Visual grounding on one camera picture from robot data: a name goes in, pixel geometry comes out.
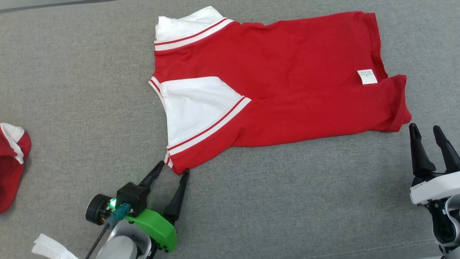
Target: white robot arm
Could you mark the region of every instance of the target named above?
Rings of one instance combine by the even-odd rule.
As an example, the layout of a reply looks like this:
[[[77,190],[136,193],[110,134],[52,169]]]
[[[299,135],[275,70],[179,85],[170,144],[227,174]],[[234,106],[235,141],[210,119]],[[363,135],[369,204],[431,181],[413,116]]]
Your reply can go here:
[[[410,189],[412,203],[428,209],[433,234],[443,259],[460,259],[460,157],[439,126],[433,127],[441,148],[446,171],[436,173],[421,142],[417,125],[409,126],[414,180]]]

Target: white stripe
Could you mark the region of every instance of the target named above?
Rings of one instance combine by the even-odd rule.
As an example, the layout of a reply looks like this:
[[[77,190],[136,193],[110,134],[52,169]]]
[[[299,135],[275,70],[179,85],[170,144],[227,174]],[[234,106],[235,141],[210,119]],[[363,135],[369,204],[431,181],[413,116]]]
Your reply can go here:
[[[165,156],[165,160],[164,160],[165,163],[168,162],[168,158],[169,158],[169,152],[166,152],[166,156]]]
[[[154,77],[152,77],[152,80],[155,82],[155,84],[158,82],[158,80],[156,78],[154,78]],[[161,104],[163,105],[163,109],[165,109],[165,111],[166,111],[166,105],[165,105],[165,100],[163,100],[163,96],[161,95],[160,92],[158,92],[158,89],[155,87],[155,85],[150,80],[149,80],[149,84],[155,90],[156,94],[158,95],[158,97],[161,100]]]
[[[177,154],[179,152],[182,152],[186,150],[187,148],[190,148],[199,142],[205,140],[207,137],[218,131],[220,128],[222,128],[225,124],[227,124],[233,117],[235,117],[241,110],[248,105],[248,103],[251,102],[251,99],[247,97],[243,97],[243,100],[222,120],[220,121],[217,125],[206,131],[205,133],[199,135],[198,137],[192,139],[189,142],[186,142],[178,147],[175,147],[173,149],[168,150],[170,155]],[[169,145],[167,148],[173,147],[177,144]]]
[[[211,24],[210,26],[208,26],[208,28],[213,26],[216,23],[219,23],[221,20]],[[178,41],[178,42],[173,42],[173,43],[168,43],[168,44],[162,44],[162,45],[155,45],[155,50],[160,51],[160,50],[167,50],[167,49],[177,48],[177,47],[181,47],[181,46],[184,46],[184,45],[199,41],[201,39],[204,39],[204,38],[210,36],[211,34],[217,32],[219,30],[223,29],[225,26],[227,26],[228,24],[230,24],[232,22],[233,22],[232,19],[227,19],[227,20],[219,23],[218,25],[208,29],[207,31],[198,34],[195,37],[191,37],[191,38],[185,39],[183,41]],[[155,41],[155,43],[162,43],[162,42],[168,42],[168,41]]]
[[[225,115],[225,114],[229,113],[230,110],[232,110],[233,107],[235,107],[236,104],[239,103],[239,102],[240,102],[241,100],[243,100],[244,98],[247,98],[247,97],[246,97],[246,96],[243,96],[243,95],[240,95],[240,97],[239,97],[236,101],[234,101],[231,105],[229,105],[229,107],[228,107],[222,114]],[[208,125],[207,125],[206,127],[204,127],[202,130],[197,131],[197,132],[194,133],[193,135],[189,135],[189,136],[187,136],[186,138],[183,138],[183,139],[180,139],[180,140],[174,142],[173,144],[167,145],[166,148],[167,148],[167,149],[170,149],[170,148],[173,147],[173,146],[177,146],[178,144],[183,143],[183,142],[186,142],[187,140],[189,140],[189,139],[191,139],[191,138],[193,138],[193,137],[195,137],[195,136],[201,134],[202,132],[204,132],[204,131],[206,131],[207,129],[209,129],[212,125],[216,124],[220,119],[222,119],[222,117],[219,117],[219,118],[213,120],[213,122],[211,122],[210,124],[208,124]]]
[[[17,144],[17,142],[23,137],[24,135],[24,129],[20,127],[13,126],[8,123],[0,123],[0,128],[1,131],[3,132],[3,135],[5,136],[6,140],[10,144],[10,147],[13,149],[13,151],[16,153],[16,160],[20,164],[24,164],[24,153],[21,150],[21,147]]]
[[[208,24],[208,26],[204,27],[203,29],[199,30],[199,31],[195,31],[193,33],[190,33],[188,35],[181,35],[179,37],[175,37],[175,38],[169,38],[167,40],[156,40],[154,41],[155,44],[158,44],[158,43],[165,43],[165,42],[170,42],[170,41],[179,41],[181,39],[184,39],[184,38],[187,38],[187,37],[190,37],[190,36],[193,36],[193,35],[196,35],[196,34],[199,34],[200,32],[208,29],[209,27],[213,27],[215,24],[218,24],[220,21],[222,20],[225,20],[225,19],[228,19],[227,17],[223,17],[215,22],[212,22],[210,24]]]
[[[152,76],[151,79],[152,79],[153,82],[158,86],[158,88],[160,88],[160,86],[161,86],[160,81],[158,81],[158,80],[156,79],[156,77],[154,77],[154,76]]]

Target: red stripe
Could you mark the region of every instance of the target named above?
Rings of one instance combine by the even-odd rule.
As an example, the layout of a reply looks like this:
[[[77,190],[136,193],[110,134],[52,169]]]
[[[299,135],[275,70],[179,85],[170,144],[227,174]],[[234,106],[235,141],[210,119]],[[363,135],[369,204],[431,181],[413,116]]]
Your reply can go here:
[[[223,21],[225,21],[225,20],[228,20],[228,18],[223,19],[222,21],[220,21],[220,22],[214,24],[213,26],[210,26],[210,27],[206,28],[205,30],[200,31],[199,33],[197,33],[197,34],[195,34],[195,35],[188,36],[188,37],[185,37],[185,38],[182,38],[182,39],[178,39],[178,40],[173,40],[173,41],[167,41],[167,42],[156,43],[155,45],[163,45],[163,44],[175,43],[175,42],[178,42],[178,41],[183,41],[183,40],[187,40],[187,39],[189,39],[189,38],[193,38],[193,37],[195,37],[195,36],[200,35],[201,33],[205,32],[205,31],[211,29],[212,27],[217,26],[218,24],[220,24],[221,22],[223,22]]]
[[[221,122],[223,119],[225,119],[225,117],[227,117],[227,116],[230,114],[230,112],[232,112],[232,110],[234,110],[234,109],[238,106],[238,104],[240,104],[244,99],[245,99],[245,97],[241,98],[241,99],[235,104],[235,106],[233,106],[233,108],[232,108],[228,113],[226,113],[219,121],[217,121],[216,123],[214,123],[211,127],[209,127],[208,129],[206,129],[205,131],[201,132],[200,134],[198,134],[198,135],[196,135],[196,136],[194,136],[194,137],[192,137],[192,138],[189,138],[189,139],[185,140],[185,141],[182,142],[182,143],[179,143],[179,144],[177,144],[177,145],[175,145],[175,146],[173,146],[173,147],[168,148],[168,150],[171,150],[171,149],[176,148],[176,147],[178,147],[178,146],[180,146],[180,145],[183,145],[183,144],[185,144],[185,143],[187,143],[187,142],[189,142],[189,141],[191,141],[191,140],[197,138],[198,136],[204,134],[204,133],[207,132],[208,130],[212,129],[215,125],[217,125],[219,122]]]
[[[150,82],[152,82],[152,84],[155,86],[155,88],[158,90],[158,92],[161,94],[161,91],[160,89],[158,88],[158,86],[156,86],[155,82],[153,82],[152,79],[150,79]]]

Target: black cable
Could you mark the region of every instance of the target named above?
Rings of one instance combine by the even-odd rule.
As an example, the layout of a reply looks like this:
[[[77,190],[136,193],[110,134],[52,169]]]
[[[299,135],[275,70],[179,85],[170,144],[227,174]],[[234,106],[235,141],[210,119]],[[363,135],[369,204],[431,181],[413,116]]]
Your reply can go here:
[[[109,228],[109,224],[106,224],[104,226],[104,229],[102,230],[102,232],[99,234],[98,238],[96,239],[96,242],[94,242],[93,246],[91,247],[91,249],[89,250],[88,252],[88,255],[86,255],[85,259],[89,259],[89,257],[91,256],[91,254],[93,253],[94,249],[96,248],[96,246],[98,245],[99,241],[101,241],[101,238],[104,236],[105,232],[107,231],[107,229]]]

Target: red cap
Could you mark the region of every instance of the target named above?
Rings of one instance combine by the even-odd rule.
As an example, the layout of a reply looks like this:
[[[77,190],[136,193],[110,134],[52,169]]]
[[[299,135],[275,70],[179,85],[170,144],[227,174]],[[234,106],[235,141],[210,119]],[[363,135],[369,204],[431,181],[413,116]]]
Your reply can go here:
[[[30,151],[30,138],[23,128],[0,123],[0,214],[16,197],[24,161]]]

